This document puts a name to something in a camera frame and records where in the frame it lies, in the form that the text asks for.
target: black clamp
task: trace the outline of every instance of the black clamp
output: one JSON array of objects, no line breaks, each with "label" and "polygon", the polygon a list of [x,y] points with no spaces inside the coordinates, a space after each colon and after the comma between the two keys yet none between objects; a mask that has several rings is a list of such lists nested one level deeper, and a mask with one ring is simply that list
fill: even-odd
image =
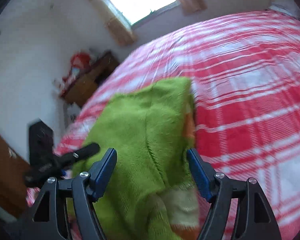
[{"label": "black clamp", "polygon": [[211,203],[198,240],[222,238],[233,198],[238,198],[238,206],[231,240],[281,240],[271,206],[255,178],[230,179],[204,162],[194,148],[187,151],[187,159],[200,195]]},{"label": "black clamp", "polygon": [[97,143],[91,143],[61,157],[51,153],[45,157],[45,162],[32,167],[24,174],[24,183],[27,187],[41,188],[49,177],[61,178],[66,174],[65,170],[72,164],[87,159],[99,151],[100,146]]},{"label": "black clamp", "polygon": [[[215,172],[195,149],[187,151],[187,159],[200,195],[211,203],[198,240],[222,239],[233,198],[238,198],[238,207],[231,240],[281,240],[272,209],[256,179],[240,181]],[[101,161],[73,179],[48,178],[10,236],[13,240],[30,240],[34,235],[37,240],[71,239],[66,198],[73,198],[82,240],[106,240],[92,203],[103,196],[116,162],[117,152],[109,148]]]}]

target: red and white checkered bedspread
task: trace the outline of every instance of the red and white checkered bedspread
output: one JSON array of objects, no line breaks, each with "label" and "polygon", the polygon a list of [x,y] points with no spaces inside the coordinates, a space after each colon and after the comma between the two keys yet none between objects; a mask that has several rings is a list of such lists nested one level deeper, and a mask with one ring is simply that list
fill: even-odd
[{"label": "red and white checkered bedspread", "polygon": [[[224,16],[141,46],[83,107],[57,146],[81,146],[114,93],[167,77],[192,79],[196,148],[234,179],[255,177],[283,240],[300,229],[300,22],[274,11]],[[206,206],[202,203],[202,217]],[[231,235],[231,208],[225,239]]]}]

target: metal screw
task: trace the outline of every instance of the metal screw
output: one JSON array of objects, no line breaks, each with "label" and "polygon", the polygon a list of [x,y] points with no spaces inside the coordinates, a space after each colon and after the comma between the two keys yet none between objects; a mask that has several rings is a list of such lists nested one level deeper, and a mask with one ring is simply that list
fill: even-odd
[{"label": "metal screw", "polygon": [[249,178],[248,181],[251,183],[251,184],[257,184],[257,180],[255,178]]},{"label": "metal screw", "polygon": [[222,173],[222,172],[217,172],[217,173],[216,173],[216,177],[217,177],[218,179],[223,179],[223,178],[225,177],[225,174]]},{"label": "metal screw", "polygon": [[89,172],[87,172],[87,171],[83,171],[83,172],[80,173],[81,178],[86,178],[88,176],[89,176]]},{"label": "metal screw", "polygon": [[47,182],[48,183],[54,183],[56,181],[56,178],[55,177],[50,177],[49,179],[47,179]]}]

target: green fuzzy cloth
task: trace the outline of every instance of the green fuzzy cloth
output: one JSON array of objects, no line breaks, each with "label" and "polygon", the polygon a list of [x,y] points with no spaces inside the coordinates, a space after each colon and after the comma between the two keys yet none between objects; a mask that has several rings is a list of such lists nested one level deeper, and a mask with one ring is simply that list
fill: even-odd
[{"label": "green fuzzy cloth", "polygon": [[178,239],[170,228],[160,194],[175,187],[193,188],[182,136],[186,108],[193,105],[191,82],[160,80],[108,103],[83,145],[97,142],[99,154],[74,165],[73,176],[116,149],[117,165],[102,198],[94,204],[109,240]]}]

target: red object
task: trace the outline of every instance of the red object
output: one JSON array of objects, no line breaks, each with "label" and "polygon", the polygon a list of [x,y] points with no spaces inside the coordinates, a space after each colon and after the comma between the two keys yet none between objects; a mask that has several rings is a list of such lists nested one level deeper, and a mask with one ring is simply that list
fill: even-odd
[{"label": "red object", "polygon": [[[230,178],[255,177],[283,240],[300,230],[300,21],[274,12],[219,17],[141,46],[83,107],[56,148],[81,147],[115,93],[157,80],[192,79],[196,148]],[[200,201],[203,222],[207,203]],[[225,239],[230,239],[231,206]]]},{"label": "red object", "polygon": [[80,68],[80,69],[85,69],[90,66],[90,60],[91,57],[88,53],[85,52],[80,52],[77,54],[74,54],[71,59],[71,66]]}]

